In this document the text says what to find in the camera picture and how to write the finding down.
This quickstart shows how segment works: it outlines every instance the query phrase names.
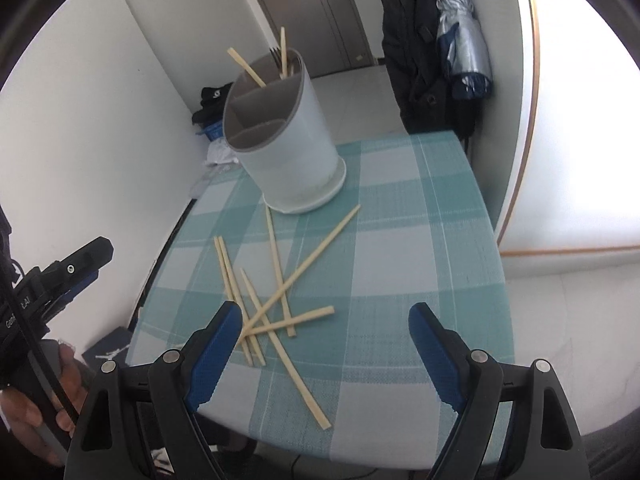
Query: black jacket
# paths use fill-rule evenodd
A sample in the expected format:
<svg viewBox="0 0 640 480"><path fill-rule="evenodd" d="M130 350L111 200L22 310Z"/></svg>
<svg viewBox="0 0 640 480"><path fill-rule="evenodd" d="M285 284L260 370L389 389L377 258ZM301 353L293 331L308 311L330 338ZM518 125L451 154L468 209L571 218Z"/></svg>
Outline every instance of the black jacket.
<svg viewBox="0 0 640 480"><path fill-rule="evenodd" d="M475 101L455 101L442 73L436 0L383 0L386 70L410 134L453 129L473 134Z"/></svg>

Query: wooden chopstick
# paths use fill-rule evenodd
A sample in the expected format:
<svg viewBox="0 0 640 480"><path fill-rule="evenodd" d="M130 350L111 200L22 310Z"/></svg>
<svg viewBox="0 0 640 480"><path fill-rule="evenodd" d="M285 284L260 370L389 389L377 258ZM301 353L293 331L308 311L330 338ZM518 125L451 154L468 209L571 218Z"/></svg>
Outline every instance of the wooden chopstick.
<svg viewBox="0 0 640 480"><path fill-rule="evenodd" d="M280 27L280 55L282 56L282 77L289 75L289 67L287 65L287 35L284 27Z"/></svg>
<svg viewBox="0 0 640 480"><path fill-rule="evenodd" d="M218 252L218 263L220 264L220 274L222 274L222 281L225 283L226 298L229 301L233 301L234 295L233 295L233 292L231 291L229 276L226 273L225 260L222 255L222 249L220 248L220 242L218 240L218 237L213 238L213 244L215 245L216 251ZM243 339L240 343L242 347L242 353L244 353L244 358L246 359L246 362L248 363L249 366L253 366L254 360L251 359L251 352L249 352L249 345L247 344L245 339Z"/></svg>
<svg viewBox="0 0 640 480"><path fill-rule="evenodd" d="M282 269L280 268L280 256L278 254L278 245L276 243L276 234L273 230L273 218L271 218L271 209L268 205L264 205L265 214L267 216L267 229L269 231L269 241L271 242L271 259L273 260L273 272L276 275L276 285L282 286ZM284 319L291 319L291 311L289 309L289 301L287 301L287 293L282 295L282 311ZM296 329L293 325L287 327L287 335L295 337Z"/></svg>
<svg viewBox="0 0 640 480"><path fill-rule="evenodd" d="M260 311L262 311L264 308L260 306L260 300L258 299L258 296L256 296L254 286L249 281L249 278L247 277L244 270L240 269L240 274L242 276L242 279L244 280L244 284L246 285L246 290L249 291L249 297L251 298L251 301L254 303L254 307L258 312L256 316L260 316L260 320L262 321L262 323L268 326L269 318L267 318L265 314L260 314ZM276 352L278 353L278 357L282 361L282 364L284 364L284 367L287 369L291 380L296 385L296 388L300 392L302 399L305 401L306 406L309 408L309 411L312 413L320 427L323 430L328 430L331 427L329 419L326 418L326 415L322 412L322 408L320 408L320 406L314 399L314 396L306 387L306 384L302 380L302 377L300 377L300 374L296 370L296 367L291 362L291 359L289 358L287 351L284 349L284 346L282 346L281 341L278 339L278 336L273 330L269 330L267 332L267 335L269 336L271 343L275 347Z"/></svg>
<svg viewBox="0 0 640 480"><path fill-rule="evenodd" d="M322 308L316 308L315 310L309 310L304 314L290 317L289 319L285 319L283 321L277 321L275 323L270 323L264 326L254 326L251 330L249 330L249 332L247 332L247 335L264 334L269 330L277 330L279 328L294 326L299 323L304 323L305 321L311 321L313 319L330 316L331 314L335 314L335 309L332 306L324 306Z"/></svg>
<svg viewBox="0 0 640 480"><path fill-rule="evenodd" d="M242 295L240 294L240 289L238 288L238 282L236 282L236 277L234 275L233 267L231 266L231 262L229 261L229 255L226 252L225 241L222 239L222 236L218 237L218 243L220 244L220 250L222 251L222 257L225 261L226 273L229 276L229 283L231 284L231 291L234 295L234 301L240 307L242 311L242 321L244 323L248 320L248 315L246 309L244 307L244 301L242 301ZM252 348L254 349L254 353L258 357L258 361L262 366L266 366L267 363L264 360L264 355L262 354L262 349L260 348L260 343L258 343L258 338L255 335L249 337L249 343L251 343Z"/></svg>
<svg viewBox="0 0 640 480"><path fill-rule="evenodd" d="M320 245L316 247L316 249L307 257L307 259L302 262L302 264L296 270L294 270L293 274L287 278L287 281L284 282L284 284L276 291L276 293L267 300L267 302L262 306L258 313L255 314L249 321L247 321L240 334L240 341L242 341L242 338L246 336L247 332L249 332L249 330L254 327L258 320L269 311L269 309L276 303L276 301L278 301L282 297L282 295L289 289L289 287L291 287L291 285L296 282L300 275L309 268L309 266L316 260L316 258L320 256L320 254L329 246L329 244L334 241L334 238L337 237L338 234L340 234L340 232L349 223L349 221L356 215L359 209L360 204L354 207L349 212L349 214L342 219L342 221L335 227L335 229L329 233L327 238L325 238L320 243Z"/></svg>
<svg viewBox="0 0 640 480"><path fill-rule="evenodd" d="M227 53L235 60L236 63L238 63L238 65L246 70L246 72L252 77L252 79L258 84L258 86L261 86L263 88L266 86L260 76L255 73L255 70L249 66L249 64L242 58L242 56L240 56L240 54L236 52L234 48L228 49Z"/></svg>

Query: cable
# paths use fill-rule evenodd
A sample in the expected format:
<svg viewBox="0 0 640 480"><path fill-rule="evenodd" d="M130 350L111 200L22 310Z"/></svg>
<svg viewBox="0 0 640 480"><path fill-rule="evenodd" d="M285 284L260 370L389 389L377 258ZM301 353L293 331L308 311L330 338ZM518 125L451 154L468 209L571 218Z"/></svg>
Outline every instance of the cable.
<svg viewBox="0 0 640 480"><path fill-rule="evenodd" d="M22 335L33 352L33 356L35 357L38 366L40 366L47 383L49 383L51 389L56 394L56 397L60 400L60 404L62 404L62 407L69 415L69 418L71 418L71 421L74 424L77 424L79 418L78 412L76 412L76 408L73 406L71 400L69 400L69 397L66 396L64 388L49 365L47 358L42 353L42 348L40 348L40 345L36 341L36 338L31 331L31 327L22 313L18 299L15 297L14 288L11 286L11 283L9 283L9 278L4 274L4 272L2 272L2 269L0 269L0 295L4 296L9 308L14 314L15 320L18 322L20 330L22 331Z"/></svg>
<svg viewBox="0 0 640 480"><path fill-rule="evenodd" d="M342 480L360 480L361 478L368 478L371 475L373 475L373 473L377 473L377 472L378 472L378 468L374 468L371 471L369 471L366 475L350 476L348 478L343 478Z"/></svg>
<svg viewBox="0 0 640 480"><path fill-rule="evenodd" d="M293 471L293 469L296 467L296 464L298 463L298 460L300 460L300 457L302 455L298 455L295 460L293 462L291 462L291 469L289 470L290 476L291 476L291 480L296 480L296 475Z"/></svg>
<svg viewBox="0 0 640 480"><path fill-rule="evenodd" d="M291 480L296 480L296 475L295 475L295 468L296 468L296 464L298 463L298 460L300 460L300 458L302 457L302 455L298 455L295 460L293 462L291 462L291 468L289 470L290 476L291 476ZM360 475L360 476L349 476L348 478L341 478L340 480L362 480L363 478L368 478L371 475L373 475L374 473L378 472L378 468L372 469L371 471L369 471L368 473L364 474L364 475Z"/></svg>

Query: doorway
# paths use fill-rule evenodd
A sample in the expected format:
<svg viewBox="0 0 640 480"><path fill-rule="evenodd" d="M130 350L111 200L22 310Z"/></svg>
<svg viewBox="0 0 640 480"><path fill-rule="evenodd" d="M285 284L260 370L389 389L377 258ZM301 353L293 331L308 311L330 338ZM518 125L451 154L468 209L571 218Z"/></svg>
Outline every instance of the doorway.
<svg viewBox="0 0 640 480"><path fill-rule="evenodd" d="M311 77L374 64L353 0L258 0L271 27L302 54Z"/></svg>

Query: teal plaid tablecloth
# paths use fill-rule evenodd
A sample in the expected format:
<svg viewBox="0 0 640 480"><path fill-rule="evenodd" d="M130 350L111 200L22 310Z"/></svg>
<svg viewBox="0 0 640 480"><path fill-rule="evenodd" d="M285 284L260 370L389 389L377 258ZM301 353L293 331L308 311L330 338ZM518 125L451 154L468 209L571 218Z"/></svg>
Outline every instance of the teal plaid tablecloth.
<svg viewBox="0 0 640 480"><path fill-rule="evenodd" d="M273 214L285 278L356 205L362 209L288 294L295 316L336 313L280 339L326 416L322 431L265 336L268 364L235 351L201 412L240 433L303 454L398 468L433 465L454 420L409 336L425 301L471 348L513 361L504 275L476 181L451 132L338 147L347 180L327 205ZM236 275L260 296L276 290L261 193L244 170L217 177L191 211L152 287L129 351L151 362L205 326L224 301L212 243L222 235ZM241 285L247 309L253 307ZM280 304L271 320L282 318ZM499 442L490 452L497 455Z"/></svg>

